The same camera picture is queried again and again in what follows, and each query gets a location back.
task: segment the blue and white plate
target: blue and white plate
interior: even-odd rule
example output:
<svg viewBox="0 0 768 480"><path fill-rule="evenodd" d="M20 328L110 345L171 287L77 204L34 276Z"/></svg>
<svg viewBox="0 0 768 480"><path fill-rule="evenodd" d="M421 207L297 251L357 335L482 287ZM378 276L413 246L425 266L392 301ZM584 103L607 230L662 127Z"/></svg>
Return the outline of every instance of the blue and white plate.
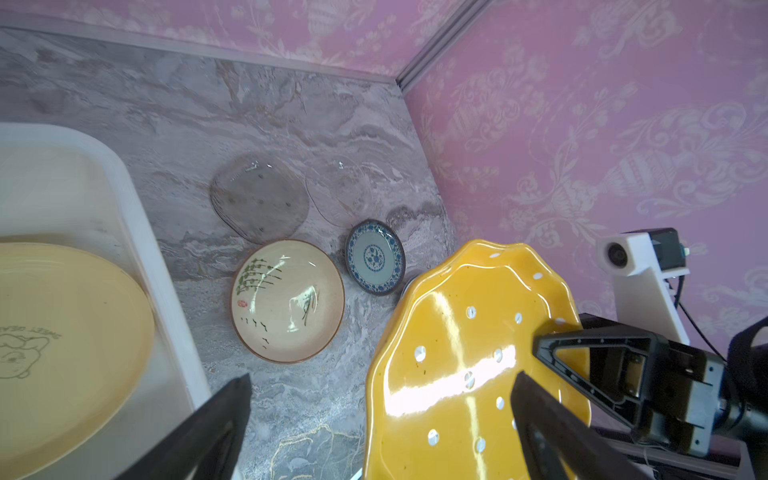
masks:
<svg viewBox="0 0 768 480"><path fill-rule="evenodd" d="M352 229L346 241L346 267L365 291L386 295L400 284L406 256L391 228L366 220Z"/></svg>

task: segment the yellow scalloped dish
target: yellow scalloped dish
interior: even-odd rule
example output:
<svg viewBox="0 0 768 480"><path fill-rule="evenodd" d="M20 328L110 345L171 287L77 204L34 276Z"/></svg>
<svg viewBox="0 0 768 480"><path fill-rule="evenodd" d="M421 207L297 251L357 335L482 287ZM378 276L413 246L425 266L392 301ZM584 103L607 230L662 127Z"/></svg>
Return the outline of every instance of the yellow scalloped dish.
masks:
<svg viewBox="0 0 768 480"><path fill-rule="evenodd" d="M365 478L527 478L512 384L524 370L589 424L589 401L531 353L535 336L579 329L568 286L528 245L464 245L408 288L376 350ZM558 355L588 376L587 349Z"/></svg>

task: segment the blue floral border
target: blue floral border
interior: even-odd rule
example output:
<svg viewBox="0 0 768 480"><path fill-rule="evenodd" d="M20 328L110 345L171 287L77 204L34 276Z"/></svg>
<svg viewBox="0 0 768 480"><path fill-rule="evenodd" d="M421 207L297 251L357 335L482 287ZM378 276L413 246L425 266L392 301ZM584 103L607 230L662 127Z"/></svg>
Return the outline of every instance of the blue floral border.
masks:
<svg viewBox="0 0 768 480"><path fill-rule="evenodd" d="M392 276L386 283L382 285L374 285L366 282L358 273L355 267L355 260L352 256L352 251L355 247L357 239L360 238L365 232L375 232L381 234L387 241L389 248L395 255L395 269L392 271ZM349 270L349 274L355 279L357 283L370 293L376 295L386 295L392 292L402 280L403 274L406 270L406 258L405 252L403 252L400 239L395 235L391 228L387 227L384 223L378 220L366 220L353 228L352 233L349 235L349 239L346 241L346 267Z"/></svg>

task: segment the camera lens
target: camera lens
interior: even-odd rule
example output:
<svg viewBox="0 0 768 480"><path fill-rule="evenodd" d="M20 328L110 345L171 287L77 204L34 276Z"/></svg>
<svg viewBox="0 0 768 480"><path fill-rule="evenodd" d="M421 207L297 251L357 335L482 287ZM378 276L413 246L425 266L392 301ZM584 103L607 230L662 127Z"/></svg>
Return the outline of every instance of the camera lens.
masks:
<svg viewBox="0 0 768 480"><path fill-rule="evenodd" d="M619 268L627 266L627 251L618 243L608 245L608 259Z"/></svg>

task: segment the wall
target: wall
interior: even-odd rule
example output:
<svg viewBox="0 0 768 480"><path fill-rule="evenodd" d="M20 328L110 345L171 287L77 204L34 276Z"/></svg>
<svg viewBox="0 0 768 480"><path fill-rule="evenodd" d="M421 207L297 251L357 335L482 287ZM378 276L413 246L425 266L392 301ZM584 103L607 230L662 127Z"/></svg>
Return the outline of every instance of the wall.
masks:
<svg viewBox="0 0 768 480"><path fill-rule="evenodd" d="M394 78L460 4L461 0L0 0L0 10Z"/></svg>
<svg viewBox="0 0 768 480"><path fill-rule="evenodd" d="M725 354L768 315L767 4L492 6L406 96L459 240L531 244L611 318L595 239L676 227Z"/></svg>

